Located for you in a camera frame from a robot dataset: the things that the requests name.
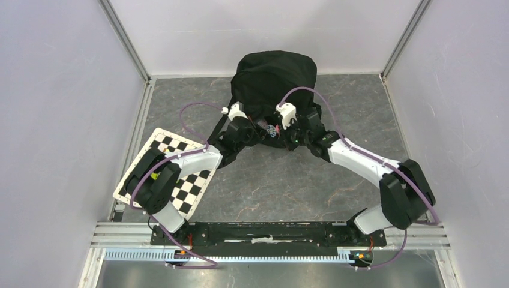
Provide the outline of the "black student backpack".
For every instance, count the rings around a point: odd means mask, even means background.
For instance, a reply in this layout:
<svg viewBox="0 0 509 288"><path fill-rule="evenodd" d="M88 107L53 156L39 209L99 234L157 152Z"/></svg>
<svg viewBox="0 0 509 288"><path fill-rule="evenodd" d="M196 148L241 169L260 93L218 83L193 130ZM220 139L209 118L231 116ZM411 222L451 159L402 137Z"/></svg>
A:
<svg viewBox="0 0 509 288"><path fill-rule="evenodd" d="M316 77L317 67L309 56L280 50L250 53L240 60L230 82L232 98L229 104L241 102L249 120L263 129L267 125L276 126L279 132L278 104L293 104L299 115L315 109L321 118L321 107L314 102L312 92ZM223 116L212 134L222 130L227 119ZM285 148L280 132L275 138L268 134L261 144Z"/></svg>

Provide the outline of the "blue lidded round tub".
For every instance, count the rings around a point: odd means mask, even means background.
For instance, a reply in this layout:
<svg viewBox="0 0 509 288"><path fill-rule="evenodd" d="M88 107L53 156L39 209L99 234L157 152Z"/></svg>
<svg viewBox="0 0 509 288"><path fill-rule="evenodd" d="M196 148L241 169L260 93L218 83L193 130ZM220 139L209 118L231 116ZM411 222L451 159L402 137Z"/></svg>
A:
<svg viewBox="0 0 509 288"><path fill-rule="evenodd" d="M272 138L275 138L279 133L277 127L273 125L267 125L266 131Z"/></svg>

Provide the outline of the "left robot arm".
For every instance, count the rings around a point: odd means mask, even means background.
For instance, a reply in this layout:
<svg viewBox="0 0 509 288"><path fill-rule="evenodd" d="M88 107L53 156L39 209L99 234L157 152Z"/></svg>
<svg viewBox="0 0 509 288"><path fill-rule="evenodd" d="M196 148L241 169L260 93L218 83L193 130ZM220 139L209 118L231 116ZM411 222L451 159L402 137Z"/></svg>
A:
<svg viewBox="0 0 509 288"><path fill-rule="evenodd" d="M168 240L182 244L188 238L188 227L171 200L177 182L191 174L229 165L242 149L261 143L267 135L258 124L236 117L225 129L213 133L202 148L167 154L150 148L127 175L121 191L130 196L130 205L138 204L159 223Z"/></svg>

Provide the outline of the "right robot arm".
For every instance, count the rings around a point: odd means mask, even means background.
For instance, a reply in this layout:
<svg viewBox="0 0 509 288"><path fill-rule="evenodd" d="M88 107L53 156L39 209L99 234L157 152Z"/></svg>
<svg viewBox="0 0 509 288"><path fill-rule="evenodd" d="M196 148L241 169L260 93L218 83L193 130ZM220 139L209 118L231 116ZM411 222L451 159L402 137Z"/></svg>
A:
<svg viewBox="0 0 509 288"><path fill-rule="evenodd" d="M276 107L281 120L279 132L292 144L306 146L327 162L345 167L379 188L380 204L351 218L348 240L365 243L371 233L394 226L404 230L433 211L435 197L417 162L390 160L353 144L336 131L327 131L315 109L296 113L289 103Z"/></svg>

